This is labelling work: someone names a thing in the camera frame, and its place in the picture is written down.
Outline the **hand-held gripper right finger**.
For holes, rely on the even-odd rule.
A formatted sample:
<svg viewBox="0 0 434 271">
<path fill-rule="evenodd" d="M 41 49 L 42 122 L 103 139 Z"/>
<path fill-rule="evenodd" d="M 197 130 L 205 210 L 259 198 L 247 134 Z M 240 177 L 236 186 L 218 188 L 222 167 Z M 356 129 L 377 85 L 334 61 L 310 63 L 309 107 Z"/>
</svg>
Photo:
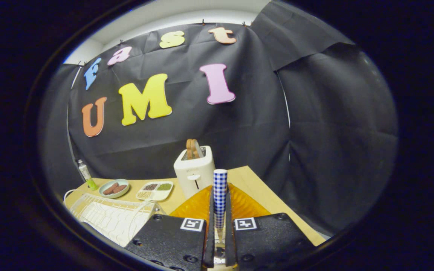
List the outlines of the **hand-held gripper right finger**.
<svg viewBox="0 0 434 271">
<path fill-rule="evenodd" d="M 233 184 L 228 185 L 226 261 L 238 271 L 289 271 L 316 247 L 286 213 L 272 214 Z"/>
</svg>

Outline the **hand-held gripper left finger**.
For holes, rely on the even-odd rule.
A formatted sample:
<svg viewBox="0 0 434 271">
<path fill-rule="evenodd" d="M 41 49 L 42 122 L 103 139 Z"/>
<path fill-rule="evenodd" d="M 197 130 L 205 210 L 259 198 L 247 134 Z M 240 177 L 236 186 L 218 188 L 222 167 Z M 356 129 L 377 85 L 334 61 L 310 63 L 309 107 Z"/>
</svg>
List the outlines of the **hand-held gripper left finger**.
<svg viewBox="0 0 434 271">
<path fill-rule="evenodd" d="M 152 215 L 125 249 L 155 264 L 159 271 L 213 268 L 213 203 L 212 186 L 207 186 L 172 214 Z"/>
</svg>

